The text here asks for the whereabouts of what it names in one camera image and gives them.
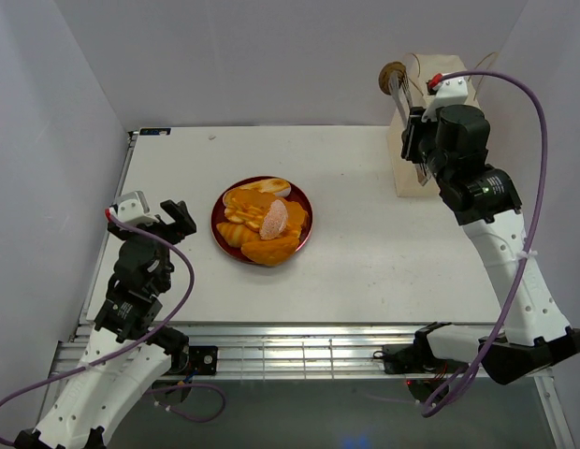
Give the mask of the sugar coated pink donut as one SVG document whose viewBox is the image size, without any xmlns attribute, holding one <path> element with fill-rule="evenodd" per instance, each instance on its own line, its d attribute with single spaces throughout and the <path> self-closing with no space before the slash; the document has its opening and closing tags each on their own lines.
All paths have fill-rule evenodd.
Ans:
<svg viewBox="0 0 580 449">
<path fill-rule="evenodd" d="M 273 201 L 259 229 L 262 240 L 271 240 L 279 237 L 286 228 L 288 211 L 281 200 Z"/>
</svg>

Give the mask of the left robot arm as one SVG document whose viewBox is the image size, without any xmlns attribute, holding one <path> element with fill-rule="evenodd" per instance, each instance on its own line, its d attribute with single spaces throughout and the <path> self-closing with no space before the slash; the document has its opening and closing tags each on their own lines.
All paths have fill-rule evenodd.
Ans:
<svg viewBox="0 0 580 449">
<path fill-rule="evenodd" d="M 103 448 L 159 376 L 187 367 L 187 336 L 153 322 L 162 309 L 159 296 L 171 287 L 170 252 L 196 232 L 196 223 L 182 201 L 160 207 L 170 223 L 150 214 L 140 191 L 107 209 L 108 231 L 123 244 L 105 301 L 74 376 L 46 416 L 19 433 L 15 447 Z"/>
</svg>

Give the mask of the brown chocolate croissant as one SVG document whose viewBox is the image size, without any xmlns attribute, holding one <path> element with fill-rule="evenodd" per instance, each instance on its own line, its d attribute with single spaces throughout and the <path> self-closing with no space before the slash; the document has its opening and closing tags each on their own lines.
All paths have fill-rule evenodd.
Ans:
<svg viewBox="0 0 580 449">
<path fill-rule="evenodd" d="M 399 88 L 403 88 L 408 82 L 406 66 L 401 61 L 387 63 L 380 71 L 378 85 L 384 94 L 392 94 L 392 82 Z"/>
</svg>

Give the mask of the metal serving tongs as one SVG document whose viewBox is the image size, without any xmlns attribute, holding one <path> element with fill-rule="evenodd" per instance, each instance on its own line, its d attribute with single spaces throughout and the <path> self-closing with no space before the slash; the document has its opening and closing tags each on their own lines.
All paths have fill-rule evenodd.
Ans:
<svg viewBox="0 0 580 449">
<path fill-rule="evenodd" d="M 406 127 L 410 107 L 413 105 L 409 78 L 403 88 L 399 88 L 395 82 L 392 82 L 392 87 L 391 97 L 396 105 L 397 115 L 390 126 L 391 133 L 388 135 L 388 143 L 391 148 L 397 195 L 401 197 L 424 196 L 423 186 L 427 182 L 425 172 L 418 164 L 405 161 L 400 157 L 402 148 L 401 134 Z"/>
</svg>

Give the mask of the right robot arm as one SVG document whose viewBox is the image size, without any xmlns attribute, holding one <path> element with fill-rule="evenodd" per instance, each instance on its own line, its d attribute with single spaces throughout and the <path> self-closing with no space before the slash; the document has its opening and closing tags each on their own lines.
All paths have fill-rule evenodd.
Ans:
<svg viewBox="0 0 580 449">
<path fill-rule="evenodd" d="M 528 244 L 514 187 L 486 162 L 490 126 L 469 106 L 442 109 L 413 146 L 441 187 L 438 199 L 395 195 L 386 132 L 376 126 L 185 128 L 173 131 L 167 191 L 197 221 L 189 243 L 196 270 L 184 321 L 233 323 L 430 323 L 413 348 L 434 371 L 471 361 L 472 323 L 507 315 L 482 355 L 502 384 L 569 356 L 572 329 L 549 293 Z M 218 249 L 224 191 L 254 175 L 279 175 L 306 195 L 310 227 L 277 268 L 234 261 Z"/>
</svg>

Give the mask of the round orange bun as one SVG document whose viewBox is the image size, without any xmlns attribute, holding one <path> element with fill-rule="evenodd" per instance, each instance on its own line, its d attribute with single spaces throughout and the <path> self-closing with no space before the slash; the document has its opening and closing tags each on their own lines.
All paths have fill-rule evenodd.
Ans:
<svg viewBox="0 0 580 449">
<path fill-rule="evenodd" d="M 280 239 L 259 240 L 244 243 L 240 250 L 252 262 L 267 267 L 275 267 L 290 258 L 299 245 L 299 239 L 284 237 Z"/>
</svg>

